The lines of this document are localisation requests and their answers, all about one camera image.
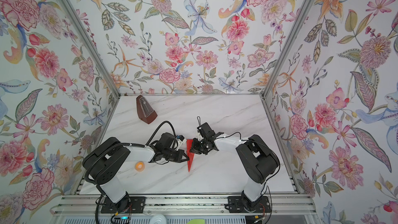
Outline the red square paper sheet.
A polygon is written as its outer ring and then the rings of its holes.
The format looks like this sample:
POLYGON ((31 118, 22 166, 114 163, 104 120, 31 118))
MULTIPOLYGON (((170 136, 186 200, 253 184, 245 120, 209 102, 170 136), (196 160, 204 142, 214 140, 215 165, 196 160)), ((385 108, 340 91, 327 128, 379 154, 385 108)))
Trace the red square paper sheet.
POLYGON ((190 170, 191 170, 191 167, 193 164, 193 159, 194 159, 194 153, 191 151, 192 143, 193 143, 193 140, 187 140, 187 155, 189 157, 189 161, 187 162, 188 172, 190 172, 190 170))

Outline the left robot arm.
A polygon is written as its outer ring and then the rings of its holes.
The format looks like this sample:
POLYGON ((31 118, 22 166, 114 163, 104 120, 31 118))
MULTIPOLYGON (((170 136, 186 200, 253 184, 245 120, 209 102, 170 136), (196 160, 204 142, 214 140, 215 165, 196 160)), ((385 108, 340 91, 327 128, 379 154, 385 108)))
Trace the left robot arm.
POLYGON ((158 141, 149 145, 122 143, 111 137, 84 158, 84 179, 113 204, 119 204, 128 196, 117 177, 126 162, 187 162, 189 157, 181 149, 186 142, 182 135, 174 136, 171 133, 162 134, 158 141))

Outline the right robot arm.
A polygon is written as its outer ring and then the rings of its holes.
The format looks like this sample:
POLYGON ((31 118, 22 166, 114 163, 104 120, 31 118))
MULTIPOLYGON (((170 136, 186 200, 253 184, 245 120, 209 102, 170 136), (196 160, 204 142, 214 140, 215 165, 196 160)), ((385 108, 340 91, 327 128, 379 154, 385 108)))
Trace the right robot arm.
POLYGON ((197 131, 198 137, 193 139, 190 152, 207 155, 215 150, 237 154, 248 175, 242 200, 251 205, 259 203, 267 181, 280 169, 280 160, 274 151, 256 134, 244 138, 240 132, 215 132, 207 122, 199 125, 197 131))

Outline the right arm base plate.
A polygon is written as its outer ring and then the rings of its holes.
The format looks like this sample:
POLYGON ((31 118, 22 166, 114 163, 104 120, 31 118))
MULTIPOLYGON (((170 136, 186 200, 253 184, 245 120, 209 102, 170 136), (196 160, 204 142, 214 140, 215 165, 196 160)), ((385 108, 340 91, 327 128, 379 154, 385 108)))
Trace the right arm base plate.
POLYGON ((255 202, 249 201, 244 196, 229 196, 228 202, 224 205, 224 208, 229 213, 270 213, 271 203, 268 197, 260 197, 255 202))

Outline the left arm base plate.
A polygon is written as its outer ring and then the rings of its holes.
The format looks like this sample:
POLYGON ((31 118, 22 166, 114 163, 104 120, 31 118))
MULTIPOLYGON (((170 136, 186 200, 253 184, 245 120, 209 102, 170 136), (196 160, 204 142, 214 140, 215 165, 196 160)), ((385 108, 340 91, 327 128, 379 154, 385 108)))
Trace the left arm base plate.
POLYGON ((146 197, 124 197, 118 203, 111 201, 109 197, 105 197, 101 214, 142 214, 144 211, 146 197))

